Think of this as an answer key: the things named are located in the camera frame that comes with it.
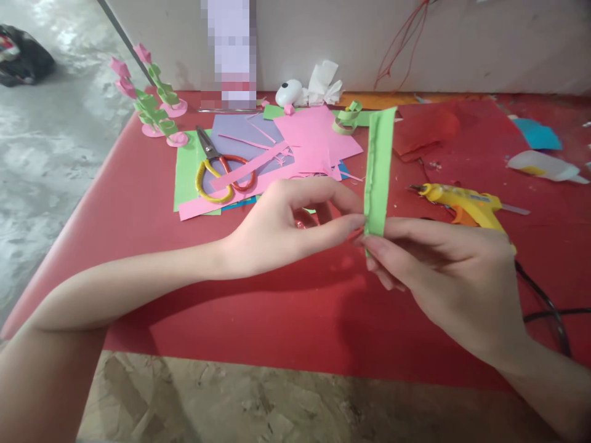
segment black cable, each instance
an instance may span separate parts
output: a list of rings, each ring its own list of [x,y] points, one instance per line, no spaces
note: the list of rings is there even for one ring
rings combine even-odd
[[[591,308],[576,308],[576,309],[560,309],[558,313],[561,316],[565,315],[572,315],[572,314],[591,314]],[[523,318],[525,323],[529,323],[533,320],[538,320],[540,318],[553,316],[554,313],[552,311],[540,311],[532,314],[528,314]]]
[[[549,315],[552,315],[557,322],[557,330],[558,330],[558,341],[560,342],[560,349],[562,353],[567,357],[572,357],[573,354],[571,352],[571,345],[568,341],[568,335],[566,334],[565,324],[562,321],[562,316],[560,315],[559,310],[556,309],[554,303],[551,301],[550,297],[540,288],[533,279],[528,276],[527,272],[523,269],[521,263],[515,260],[515,269],[519,273],[519,275],[531,286],[531,288],[536,291],[538,297],[542,299],[542,301],[550,308]]]

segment red wire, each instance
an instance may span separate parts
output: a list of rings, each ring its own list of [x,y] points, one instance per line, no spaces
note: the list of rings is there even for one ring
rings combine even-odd
[[[394,40],[392,40],[392,43],[390,43],[390,47],[388,48],[388,51],[386,51],[386,54],[384,55],[384,58],[382,59],[382,63],[380,64],[380,68],[377,71],[377,75],[378,78],[376,79],[376,83],[374,84],[374,89],[376,88],[377,82],[378,80],[381,78],[381,76],[383,76],[384,74],[382,73],[382,67],[386,61],[386,58],[388,58],[388,54],[390,53],[390,50],[392,49],[392,46],[394,46],[394,43],[396,43],[396,39],[398,39],[398,36],[400,35],[400,33],[402,32],[402,30],[405,28],[405,26],[415,19],[416,15],[419,13],[419,9],[423,6],[424,3],[421,3],[417,9],[415,9],[413,11],[413,13],[410,15],[410,17],[408,17],[404,23],[404,25],[402,25],[402,27],[398,30],[398,33],[396,34],[396,36],[394,37]],[[404,33],[404,37],[402,37],[402,41],[404,44],[404,39],[406,37],[406,34],[408,33],[408,29],[410,29],[411,24],[409,24],[408,28],[406,28],[406,32]],[[398,49],[398,52],[394,55],[394,59],[390,62],[388,69],[386,70],[389,71],[390,67],[392,66],[392,64],[394,63],[394,60],[396,60],[396,56],[398,55],[398,53],[400,52],[400,49]]]
[[[413,11],[413,13],[410,15],[410,17],[408,17],[404,23],[404,25],[402,25],[402,27],[400,28],[400,30],[398,31],[398,33],[396,34],[396,36],[394,37],[394,40],[392,40],[392,43],[390,43],[390,47],[388,48],[388,51],[386,51],[386,54],[384,55],[384,58],[382,59],[382,63],[380,64],[380,68],[377,72],[377,78],[376,78],[376,82],[374,83],[374,89],[376,89],[377,87],[377,83],[378,81],[389,74],[390,72],[390,68],[392,67],[392,65],[394,64],[394,61],[396,60],[398,54],[400,54],[400,51],[402,50],[402,48],[404,47],[405,43],[404,43],[404,39],[406,38],[406,35],[408,34],[408,29],[410,29],[412,22],[414,21],[414,19],[416,18],[417,14],[419,13],[420,9],[423,7],[423,5],[425,4],[424,0],[418,7],[417,9],[415,9]],[[404,37],[402,37],[402,44],[401,47],[398,49],[398,52],[394,55],[394,58],[392,59],[392,61],[390,62],[388,68],[382,72],[382,67],[386,61],[386,58],[388,58],[388,54],[390,53],[390,50],[392,49],[392,46],[394,46],[394,43],[396,43],[396,40],[398,39],[398,36],[400,35],[400,33],[402,32],[402,30],[406,27],[406,25],[408,24],[408,27],[406,28],[406,32],[404,33]]]
[[[414,23],[414,19],[413,21],[408,25],[408,27],[406,28],[406,31],[404,32],[404,36],[402,37],[402,43],[400,44],[400,48],[398,48],[398,51],[396,52],[396,54],[394,55],[394,58],[392,59],[392,61],[390,62],[390,65],[388,66],[388,69],[383,71],[380,76],[376,79],[376,84],[379,80],[381,80],[383,77],[386,76],[390,76],[391,75],[391,69],[392,69],[392,65],[394,64],[394,62],[396,61],[396,59],[398,58],[399,54],[404,50],[404,48],[406,47],[406,44],[411,40],[412,36],[414,35],[414,33],[417,31],[419,25],[420,25],[420,19],[417,22],[417,25],[414,27],[414,29],[412,30],[412,32],[410,34],[408,34],[408,30],[411,28],[412,24]]]
[[[408,69],[406,70],[406,75],[404,76],[402,83],[392,92],[392,94],[396,94],[402,88],[402,85],[404,84],[404,82],[406,82],[406,79],[408,78],[409,74],[411,73],[412,60],[414,58],[414,51],[417,49],[420,35],[423,33],[423,28],[425,27],[425,22],[427,21],[427,9],[428,9],[428,4],[427,4],[427,6],[425,6],[425,15],[423,16],[423,23],[420,26],[419,35],[417,36],[417,39],[414,42],[414,46],[412,47],[411,59],[408,61]]]
[[[406,36],[408,35],[408,31],[410,30],[410,28],[412,27],[412,24],[414,23],[415,18],[417,17],[417,15],[420,13],[421,9],[423,8],[423,6],[425,7],[425,11],[424,11],[424,15],[422,17],[422,23],[420,26],[420,31],[419,31],[419,35],[417,37],[417,40],[414,44],[414,47],[412,49],[412,54],[411,54],[411,59],[409,62],[409,68],[408,71],[406,73],[406,76],[403,79],[403,82],[400,84],[400,86],[395,90],[395,92],[398,92],[400,90],[400,88],[402,87],[402,85],[404,84],[404,82],[406,81],[409,73],[410,73],[410,69],[411,69],[411,65],[412,65],[412,59],[414,57],[414,52],[416,50],[417,44],[419,42],[420,36],[423,32],[423,28],[425,26],[425,21],[427,20],[427,9],[428,9],[428,5],[429,5],[429,0],[422,0],[421,4],[419,4],[419,6],[417,7],[417,9],[415,9],[413,11],[413,13],[409,16],[409,18],[405,21],[404,25],[400,28],[400,30],[398,31],[398,33],[396,34],[396,36],[394,37],[394,40],[392,40],[392,43],[390,44],[390,47],[388,48],[388,51],[386,51],[386,54],[384,55],[384,58],[382,59],[382,63],[380,64],[380,68],[378,70],[378,74],[376,77],[376,81],[374,83],[374,90],[377,88],[377,83],[385,76],[389,76],[390,75],[390,70],[392,68],[392,65],[394,64],[394,61],[396,61],[396,59],[398,58],[399,54],[402,52],[402,50],[406,47],[406,44],[410,41],[410,39],[412,38],[413,34],[415,33],[415,31],[417,30],[419,23],[420,23],[420,19],[419,22],[417,22],[417,26],[413,29],[413,31],[411,32],[411,34],[408,36],[408,39],[405,41]],[[400,35],[400,33],[402,32],[403,29],[406,28],[406,31],[404,32],[404,36],[402,37],[402,43],[400,45],[400,48],[398,49],[398,51],[396,52],[396,54],[394,55],[394,58],[392,59],[392,61],[390,62],[390,64],[388,65],[387,69],[385,69],[384,71],[382,71],[382,67],[388,57],[388,54],[390,53],[390,50],[392,49],[392,47],[394,46],[394,43],[396,43],[396,40],[398,39],[398,36]]]

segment red scissor handle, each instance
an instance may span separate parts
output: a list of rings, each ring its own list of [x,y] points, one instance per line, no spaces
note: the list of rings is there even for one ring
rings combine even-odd
[[[229,174],[231,172],[230,165],[228,165],[228,160],[239,162],[242,164],[248,163],[248,161],[242,157],[226,155],[226,154],[220,156],[219,159],[220,159],[220,162],[222,163],[224,171],[226,171],[226,174]],[[238,184],[238,182],[234,182],[234,183],[232,183],[232,187],[237,191],[246,192],[254,186],[254,183],[256,182],[256,180],[257,180],[257,175],[254,171],[252,171],[251,180],[246,184],[246,186],[240,186]]]

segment scissor handle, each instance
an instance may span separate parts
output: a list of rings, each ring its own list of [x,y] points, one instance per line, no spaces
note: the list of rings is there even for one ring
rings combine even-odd
[[[220,177],[220,174],[218,174],[218,172],[213,169],[211,167],[211,163],[209,162],[208,159],[205,159],[204,161],[201,162],[201,164],[199,165],[199,169],[197,170],[197,176],[195,177],[195,188],[197,188],[197,191],[199,192],[199,195],[203,198],[205,198],[205,200],[212,202],[212,203],[226,203],[227,201],[231,200],[232,197],[234,196],[234,191],[232,190],[232,187],[230,185],[226,186],[226,189],[228,190],[228,194],[225,197],[222,198],[213,198],[211,197],[209,194],[207,194],[204,190],[203,190],[203,176],[205,175],[205,170],[210,171],[216,178]]]
[[[242,163],[242,164],[248,163],[248,161],[242,157],[233,156],[233,155],[226,155],[226,154],[220,156],[219,159],[220,159],[220,162],[222,162],[222,166],[223,166],[224,171],[226,171],[226,174],[229,174],[231,172],[230,165],[228,165],[228,160],[235,161],[235,162]],[[237,191],[246,192],[254,186],[254,183],[256,182],[256,180],[257,180],[257,174],[254,171],[252,171],[251,179],[245,186],[240,186],[238,184],[238,182],[234,182],[234,183],[232,183],[232,187]]]

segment yellow glue gun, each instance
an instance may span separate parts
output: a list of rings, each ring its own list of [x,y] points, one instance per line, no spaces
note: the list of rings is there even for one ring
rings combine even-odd
[[[526,209],[502,204],[498,197],[490,194],[479,194],[476,191],[456,186],[425,183],[422,186],[411,186],[430,202],[449,206],[456,211],[456,218],[451,223],[465,226],[481,226],[505,232],[494,213],[499,209],[509,210],[521,215],[529,214]]]

